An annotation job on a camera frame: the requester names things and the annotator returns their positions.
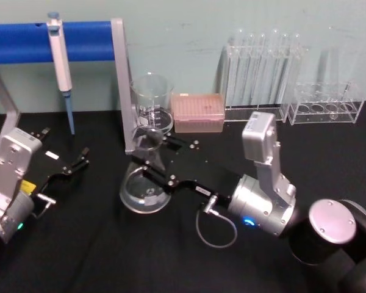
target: blue bar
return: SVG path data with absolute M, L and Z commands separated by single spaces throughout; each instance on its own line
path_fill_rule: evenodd
M 114 60 L 110 21 L 64 22 L 69 61 Z M 52 62 L 46 23 L 0 24 L 0 64 Z

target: black table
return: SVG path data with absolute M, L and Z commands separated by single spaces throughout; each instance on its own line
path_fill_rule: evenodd
M 302 266 L 287 241 L 238 219 L 239 238 L 231 248 L 207 247 L 195 231 L 203 199 L 191 192 L 179 192 L 156 214 L 134 214 L 119 199 L 129 164 L 119 113 L 74 118 L 72 138 L 64 113 L 22 116 L 25 131 L 51 127 L 45 146 L 69 161 L 89 147 L 91 164 L 80 178 L 52 188 L 48 194 L 57 205 L 39 221 L 26 222 L 9 243 L 0 292 L 332 292 L 350 267 L 341 253 L 325 266 Z M 243 126 L 228 123 L 221 134 L 179 137 L 198 139 L 213 161 L 256 176 L 243 158 Z M 366 207 L 366 104 L 356 125 L 279 123 L 278 137 L 282 172 L 296 185 L 298 201 L 349 198 Z M 232 236 L 214 218 L 203 217 L 202 229 L 214 241 Z

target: blue led light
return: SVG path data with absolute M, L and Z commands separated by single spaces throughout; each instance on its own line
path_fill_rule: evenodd
M 249 217 L 244 217 L 243 223 L 246 224 L 247 226 L 256 226 L 254 220 Z

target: gray cable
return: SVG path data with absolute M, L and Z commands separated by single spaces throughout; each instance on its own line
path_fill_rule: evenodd
M 233 231 L 234 231 L 234 237 L 233 240 L 230 241 L 230 243 L 225 244 L 225 245 L 215 245 L 215 244 L 211 244 L 210 242 L 208 242 L 207 240 L 205 240 L 205 238 L 203 237 L 203 235 L 201 234 L 201 230 L 199 229 L 199 214 L 201 213 L 201 210 L 199 209 L 196 212 L 196 219 L 195 219 L 195 226 L 196 226 L 196 232 L 198 233 L 199 238 L 201 238 L 201 240 L 203 241 L 203 243 L 205 243 L 206 245 L 213 247 L 213 248 L 227 248 L 231 245 L 233 245 L 234 242 L 236 242 L 237 240 L 237 228 L 236 225 L 227 217 L 224 217 L 223 215 L 220 215 L 218 212 L 211 210 L 210 211 L 213 215 L 215 215 L 216 217 L 227 221 L 229 224 L 231 224 Z

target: light blue wall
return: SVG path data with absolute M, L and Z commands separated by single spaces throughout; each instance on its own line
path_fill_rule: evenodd
M 211 92 L 221 49 L 236 29 L 298 32 L 310 48 L 301 80 L 314 78 L 323 48 L 340 46 L 339 79 L 355 79 L 366 96 L 366 0 L 0 0 L 0 23 L 41 22 L 59 11 L 67 21 L 122 17 L 133 77 L 153 71 L 176 92 Z M 112 62 L 72 63 L 76 111 L 113 109 Z M 22 112 L 64 110 L 52 64 L 0 65 Z

